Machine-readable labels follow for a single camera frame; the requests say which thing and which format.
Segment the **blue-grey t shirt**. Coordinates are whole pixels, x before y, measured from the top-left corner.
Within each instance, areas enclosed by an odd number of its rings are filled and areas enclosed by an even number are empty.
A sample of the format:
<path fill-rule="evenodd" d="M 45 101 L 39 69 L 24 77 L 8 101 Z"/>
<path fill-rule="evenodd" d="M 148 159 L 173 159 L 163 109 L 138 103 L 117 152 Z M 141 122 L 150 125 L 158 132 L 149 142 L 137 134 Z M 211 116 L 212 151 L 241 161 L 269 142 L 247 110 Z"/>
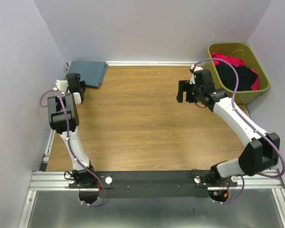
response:
<path fill-rule="evenodd" d="M 79 73 L 89 87 L 99 88 L 108 69 L 105 61 L 72 61 L 67 74 Z"/>

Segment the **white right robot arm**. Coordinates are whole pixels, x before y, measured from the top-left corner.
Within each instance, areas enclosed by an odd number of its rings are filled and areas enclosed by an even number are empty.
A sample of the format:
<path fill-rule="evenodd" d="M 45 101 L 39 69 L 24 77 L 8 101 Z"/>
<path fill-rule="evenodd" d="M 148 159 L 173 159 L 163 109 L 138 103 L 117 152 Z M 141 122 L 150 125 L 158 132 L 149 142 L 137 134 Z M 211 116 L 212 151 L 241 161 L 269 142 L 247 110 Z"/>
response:
<path fill-rule="evenodd" d="M 202 103 L 222 118 L 243 143 L 244 150 L 238 158 L 210 168 L 212 183 L 231 176 L 254 176 L 278 164 L 279 136 L 260 128 L 232 102 L 224 89 L 216 89 L 209 70 L 195 71 L 190 80 L 180 80 L 176 100 L 179 103 Z"/>

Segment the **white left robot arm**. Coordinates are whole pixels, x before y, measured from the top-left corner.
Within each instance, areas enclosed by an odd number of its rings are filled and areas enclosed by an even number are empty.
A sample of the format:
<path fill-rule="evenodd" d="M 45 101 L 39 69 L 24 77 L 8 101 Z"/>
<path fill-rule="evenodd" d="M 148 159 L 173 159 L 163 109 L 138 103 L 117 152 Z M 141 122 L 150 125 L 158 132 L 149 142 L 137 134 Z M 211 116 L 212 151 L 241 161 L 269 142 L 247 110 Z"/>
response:
<path fill-rule="evenodd" d="M 79 115 L 77 106 L 85 98 L 86 83 L 79 73 L 66 75 L 66 80 L 57 80 L 53 91 L 61 94 L 47 98 L 49 125 L 63 140 L 72 160 L 72 171 L 66 178 L 71 184 L 91 188 L 96 184 L 94 168 L 86 155 L 78 133 Z"/>

